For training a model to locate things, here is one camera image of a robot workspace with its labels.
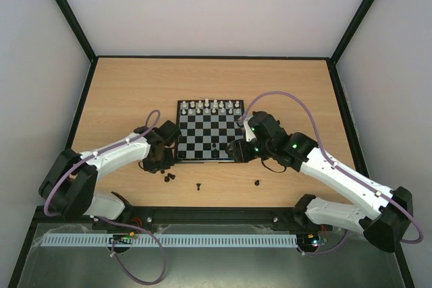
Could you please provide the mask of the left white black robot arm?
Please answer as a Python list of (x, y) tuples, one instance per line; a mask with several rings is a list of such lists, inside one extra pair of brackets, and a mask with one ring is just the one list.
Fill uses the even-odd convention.
[(93, 151), (72, 149), (59, 154), (38, 193), (45, 199), (44, 213), (71, 221), (81, 216), (114, 221), (126, 210), (127, 201), (116, 193), (95, 190), (97, 181), (133, 162), (157, 173), (174, 166), (171, 145), (181, 131), (172, 121), (161, 127), (139, 127), (125, 138)]

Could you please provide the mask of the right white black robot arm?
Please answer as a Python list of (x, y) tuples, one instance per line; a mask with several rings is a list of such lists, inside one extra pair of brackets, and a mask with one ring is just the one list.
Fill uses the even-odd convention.
[(259, 111), (243, 123), (246, 135), (230, 142), (225, 151), (236, 163), (273, 159), (313, 177), (349, 200), (326, 201), (305, 194), (294, 207), (294, 220), (307, 229), (331, 225), (359, 233), (376, 248), (393, 253), (413, 216), (412, 194), (402, 186), (392, 189), (349, 168), (307, 135), (287, 134), (270, 114)]

